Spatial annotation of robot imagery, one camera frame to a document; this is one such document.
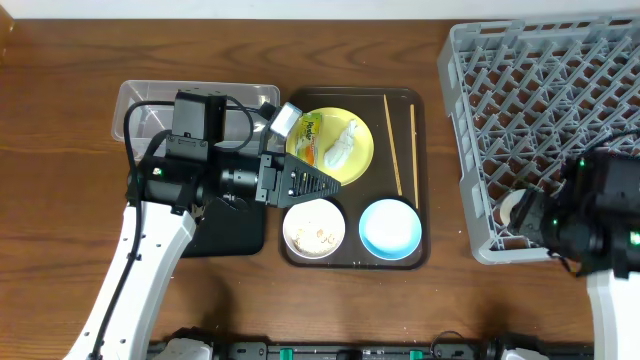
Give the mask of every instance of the white bowl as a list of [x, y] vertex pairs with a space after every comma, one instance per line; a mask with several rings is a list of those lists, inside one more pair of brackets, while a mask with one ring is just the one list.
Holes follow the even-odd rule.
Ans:
[[[298, 230], [304, 229], [313, 232], [319, 228], [334, 235], [333, 247], [322, 253], [307, 253], [298, 249], [294, 243]], [[335, 205], [324, 199], [312, 200], [291, 207], [282, 223], [284, 242], [287, 243], [291, 251], [305, 259], [321, 259], [331, 255], [342, 244], [344, 233], [344, 216]]]

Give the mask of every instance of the food package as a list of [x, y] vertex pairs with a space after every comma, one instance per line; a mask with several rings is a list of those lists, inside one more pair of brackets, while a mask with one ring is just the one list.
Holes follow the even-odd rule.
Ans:
[[322, 125], [322, 114], [304, 114], [298, 125], [296, 156], [307, 164], [318, 167], [318, 136]]

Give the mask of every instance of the wood grain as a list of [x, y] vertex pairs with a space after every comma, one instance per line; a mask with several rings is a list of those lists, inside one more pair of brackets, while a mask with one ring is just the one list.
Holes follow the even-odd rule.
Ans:
[[291, 267], [271, 209], [258, 255], [179, 262], [154, 339], [201, 326], [279, 342], [426, 343], [448, 329], [592, 341], [584, 281], [556, 263], [485, 266], [471, 256], [436, 67], [454, 24], [18, 21], [0, 71], [0, 357], [61, 358], [93, 306], [125, 205], [126, 156], [110, 130], [128, 79], [275, 84], [283, 100], [305, 85], [409, 87], [427, 114], [417, 119], [428, 132], [424, 267]]

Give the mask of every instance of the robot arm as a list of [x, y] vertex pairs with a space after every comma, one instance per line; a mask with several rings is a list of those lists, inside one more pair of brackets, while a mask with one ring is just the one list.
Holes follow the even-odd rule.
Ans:
[[[101, 354], [105, 360], [145, 358], [169, 279], [196, 230], [188, 212], [175, 215], [171, 213], [171, 206], [152, 202], [143, 202], [142, 207], [144, 237], [104, 335]], [[65, 359], [85, 360], [93, 350], [98, 329], [131, 251], [135, 227], [135, 208], [128, 206], [124, 211], [118, 247], [98, 299]]]
[[616, 278], [612, 270], [587, 277], [596, 359], [636, 359], [640, 354], [640, 274]]
[[[250, 124], [249, 136], [234, 149], [216, 146], [223, 140], [227, 101], [234, 102], [234, 109], [244, 112]], [[136, 165], [129, 120], [136, 108], [147, 105], [173, 105], [173, 127], [154, 136]], [[194, 206], [204, 207], [204, 219], [216, 215], [207, 208], [216, 199], [242, 211], [259, 204], [288, 207], [339, 191], [337, 180], [300, 159], [263, 151], [265, 134], [272, 125], [274, 132], [286, 136], [300, 115], [299, 110], [288, 104], [286, 111], [274, 117], [275, 107], [266, 105], [260, 110], [251, 109], [273, 119], [260, 138], [260, 151], [256, 154], [260, 161], [251, 162], [259, 165], [247, 165], [237, 153], [252, 138], [253, 120], [248, 109], [230, 96], [190, 89], [179, 91], [175, 103], [145, 101], [129, 108], [124, 133], [131, 167], [127, 199], [133, 206], [125, 209], [115, 257], [89, 320], [66, 359], [146, 357], [151, 330], [171, 274], [198, 231], [191, 214]], [[153, 156], [165, 138], [165, 157]], [[187, 346], [190, 359], [210, 355], [206, 345], [176, 346]]]
[[568, 164], [557, 197], [526, 190], [510, 231], [580, 263], [593, 310], [595, 358], [640, 354], [640, 160], [606, 152]]

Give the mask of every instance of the chopsticks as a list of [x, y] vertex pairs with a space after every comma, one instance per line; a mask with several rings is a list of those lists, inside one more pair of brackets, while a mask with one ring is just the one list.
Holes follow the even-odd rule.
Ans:
[[[398, 188], [398, 195], [402, 196], [402, 185], [400, 184], [400, 172], [398, 171], [398, 158], [396, 157], [396, 146], [393, 140], [393, 129], [391, 128], [391, 117], [389, 116], [389, 104], [387, 103], [387, 95], [383, 96], [384, 99], [384, 112], [387, 117], [387, 130], [389, 133], [389, 144], [391, 145], [391, 158], [393, 160], [393, 172], [396, 178], [396, 187]], [[416, 209], [419, 208], [419, 196], [418, 196], [418, 159], [416, 149], [416, 116], [415, 106], [411, 104], [411, 158], [413, 163], [413, 193], [415, 196]]]
[[400, 172], [398, 172], [398, 159], [396, 158], [396, 145], [393, 142], [393, 129], [391, 128], [391, 118], [389, 117], [389, 105], [387, 104], [387, 95], [384, 98], [384, 113], [387, 116], [387, 130], [389, 131], [389, 144], [391, 145], [391, 157], [393, 159], [393, 171], [396, 175], [396, 187], [398, 195], [402, 196], [402, 186], [400, 185]]
[[413, 157], [413, 194], [416, 197], [416, 209], [418, 206], [418, 159], [416, 154], [416, 116], [413, 104], [410, 107], [411, 111], [411, 156]]

